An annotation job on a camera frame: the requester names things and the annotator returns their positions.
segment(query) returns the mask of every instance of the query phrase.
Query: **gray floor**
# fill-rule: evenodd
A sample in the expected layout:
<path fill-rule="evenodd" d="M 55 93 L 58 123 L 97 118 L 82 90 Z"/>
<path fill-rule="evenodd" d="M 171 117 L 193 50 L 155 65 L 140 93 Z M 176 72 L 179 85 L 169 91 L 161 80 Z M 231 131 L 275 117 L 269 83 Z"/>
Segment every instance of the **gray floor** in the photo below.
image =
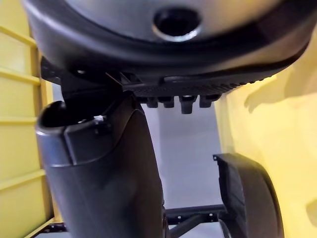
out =
<path fill-rule="evenodd" d="M 54 87 L 54 98 L 60 91 Z M 220 152 L 213 107 L 201 109 L 196 102 L 193 114 L 182 115 L 175 108 L 144 107 L 163 184 L 166 208 L 222 203 L 218 168 L 212 154 Z M 43 234 L 39 238 L 69 238 L 69 234 Z M 202 224 L 183 238 L 222 238 L 218 223 Z"/>

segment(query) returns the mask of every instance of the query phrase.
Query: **yellow wall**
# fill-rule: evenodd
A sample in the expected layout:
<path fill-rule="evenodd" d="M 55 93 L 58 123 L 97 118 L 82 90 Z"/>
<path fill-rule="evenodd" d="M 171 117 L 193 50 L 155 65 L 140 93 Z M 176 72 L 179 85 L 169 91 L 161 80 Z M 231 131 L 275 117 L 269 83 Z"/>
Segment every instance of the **yellow wall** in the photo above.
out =
<path fill-rule="evenodd" d="M 52 101 L 19 0 L 0 1 L 0 237 L 21 238 L 53 217 L 34 131 Z"/>
<path fill-rule="evenodd" d="M 215 107 L 223 152 L 249 157 L 270 175 L 285 238 L 317 237 L 317 31 L 291 67 Z"/>

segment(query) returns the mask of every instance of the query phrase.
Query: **yellow bin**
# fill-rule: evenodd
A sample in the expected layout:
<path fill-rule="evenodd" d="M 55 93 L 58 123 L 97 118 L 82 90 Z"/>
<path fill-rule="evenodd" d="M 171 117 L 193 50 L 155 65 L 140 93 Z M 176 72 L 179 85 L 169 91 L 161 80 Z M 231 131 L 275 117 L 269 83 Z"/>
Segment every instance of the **yellow bin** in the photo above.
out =
<path fill-rule="evenodd" d="M 285 238 L 317 238 L 317 30 L 295 64 L 215 107 L 222 151 L 255 160 L 269 174 Z"/>
<path fill-rule="evenodd" d="M 22 238 L 50 223 L 52 199 L 34 132 L 52 101 L 19 0 L 0 0 L 0 238 Z"/>

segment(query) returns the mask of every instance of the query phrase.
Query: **round hole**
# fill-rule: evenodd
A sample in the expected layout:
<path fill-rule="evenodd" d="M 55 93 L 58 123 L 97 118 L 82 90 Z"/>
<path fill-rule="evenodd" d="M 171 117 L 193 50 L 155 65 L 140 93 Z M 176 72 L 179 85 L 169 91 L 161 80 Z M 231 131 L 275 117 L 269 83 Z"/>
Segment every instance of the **round hole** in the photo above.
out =
<path fill-rule="evenodd" d="M 198 14 L 193 10 L 165 9 L 154 17 L 154 32 L 164 40 L 183 42 L 197 36 L 200 23 Z"/>

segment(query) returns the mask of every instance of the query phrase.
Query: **black metal frame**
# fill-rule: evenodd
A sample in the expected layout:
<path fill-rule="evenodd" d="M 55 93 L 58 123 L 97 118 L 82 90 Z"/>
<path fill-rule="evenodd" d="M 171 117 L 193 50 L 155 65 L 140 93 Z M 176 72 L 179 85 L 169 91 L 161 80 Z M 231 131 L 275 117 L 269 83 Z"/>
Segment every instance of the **black metal frame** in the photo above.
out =
<path fill-rule="evenodd" d="M 176 225 L 169 230 L 170 238 L 179 238 L 201 223 L 218 222 L 218 214 L 225 212 L 223 205 L 166 209 L 165 214 L 168 225 Z M 60 232 L 67 232 L 65 223 L 51 223 L 32 236 L 32 238 L 42 233 Z"/>

